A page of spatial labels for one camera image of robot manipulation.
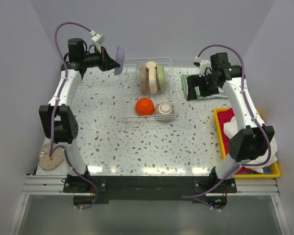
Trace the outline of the cream square panda plate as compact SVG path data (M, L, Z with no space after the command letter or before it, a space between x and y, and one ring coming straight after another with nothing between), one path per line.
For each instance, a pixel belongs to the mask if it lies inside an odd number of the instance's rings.
M157 73L156 68L150 68L148 72L148 82L150 94L154 95L157 93Z

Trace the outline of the cream steel-lined cup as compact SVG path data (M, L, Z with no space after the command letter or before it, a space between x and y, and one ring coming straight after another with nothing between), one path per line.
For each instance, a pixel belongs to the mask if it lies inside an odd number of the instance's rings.
M146 71L147 71L147 73L149 73L149 69L150 68L156 68L157 67L157 64L156 64L156 62L154 62L154 61L148 61L147 63L146 63Z

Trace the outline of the green square panda plate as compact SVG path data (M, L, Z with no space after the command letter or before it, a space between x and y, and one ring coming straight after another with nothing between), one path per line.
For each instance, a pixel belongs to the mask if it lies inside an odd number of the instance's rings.
M162 93L164 93L167 89L165 69L162 65L157 64L156 71L157 71L157 78L158 78L160 90Z

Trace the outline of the white wire dish rack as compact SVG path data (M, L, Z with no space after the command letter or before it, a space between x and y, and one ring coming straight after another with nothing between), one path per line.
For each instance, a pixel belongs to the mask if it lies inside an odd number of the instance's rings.
M149 82L146 94L141 93L140 72L136 70L138 64L146 67L148 61L154 61L165 69L167 89L161 92L157 78L157 93L150 94ZM149 98L152 100L154 107L162 102L170 103L174 108L174 119L178 117L179 108L177 104L177 92L175 89L172 61L169 57L144 58L144 59L126 59L123 64L123 71L120 74L121 87L121 118L127 124L151 124L158 123L154 113L150 116L139 116L135 112L135 104L141 98Z

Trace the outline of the clear glass cup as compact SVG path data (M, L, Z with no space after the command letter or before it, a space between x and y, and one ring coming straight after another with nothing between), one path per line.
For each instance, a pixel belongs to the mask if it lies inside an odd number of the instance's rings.
M140 69L143 67L143 65L142 64L138 64L137 66L136 66L136 70L138 71L138 72L140 72Z

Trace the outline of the orange round bowl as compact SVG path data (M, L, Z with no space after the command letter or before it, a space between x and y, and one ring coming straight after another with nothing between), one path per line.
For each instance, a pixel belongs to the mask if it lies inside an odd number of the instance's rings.
M154 104L149 98L141 98L135 104L135 112L139 116L150 116L154 110Z

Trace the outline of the brown square panda plate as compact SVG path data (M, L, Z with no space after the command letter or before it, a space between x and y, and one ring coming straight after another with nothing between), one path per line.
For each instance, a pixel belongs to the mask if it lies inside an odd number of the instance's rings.
M148 75L145 67L140 66L140 81L141 81L141 93L146 94L148 91Z

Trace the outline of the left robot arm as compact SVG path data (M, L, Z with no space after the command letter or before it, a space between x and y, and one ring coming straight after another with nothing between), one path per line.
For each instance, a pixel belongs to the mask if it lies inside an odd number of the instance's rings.
M81 158L76 140L78 123L70 106L87 69L97 67L101 71L113 70L115 75L119 75L125 58L125 51L121 47L117 49L115 59L101 45L96 45L93 53L85 47L83 39L68 40L68 53L63 58L60 82L48 104L39 108L43 131L46 138L50 139L49 156L63 151L68 175L78 176L74 186L80 192L87 192L92 186L92 180L86 177L88 168Z

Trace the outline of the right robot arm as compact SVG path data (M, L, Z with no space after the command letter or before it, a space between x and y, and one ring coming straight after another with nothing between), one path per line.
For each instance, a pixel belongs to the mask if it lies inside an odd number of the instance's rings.
M213 192L220 192L226 180L241 169L263 168L275 151L271 142L274 128L265 124L259 116L250 97L245 80L244 65L232 65L226 52L216 53L210 60L196 57L194 65L199 74L188 77L188 100L195 98L198 87L202 96L217 94L222 89L226 94L237 124L237 133L230 138L228 153L223 161L214 167L203 186Z

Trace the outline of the patterned round bowl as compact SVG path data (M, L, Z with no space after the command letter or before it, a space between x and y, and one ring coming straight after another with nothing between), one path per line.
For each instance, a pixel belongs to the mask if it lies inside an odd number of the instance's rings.
M174 119L174 108L170 103L162 102L156 105L154 116L157 121L167 123Z

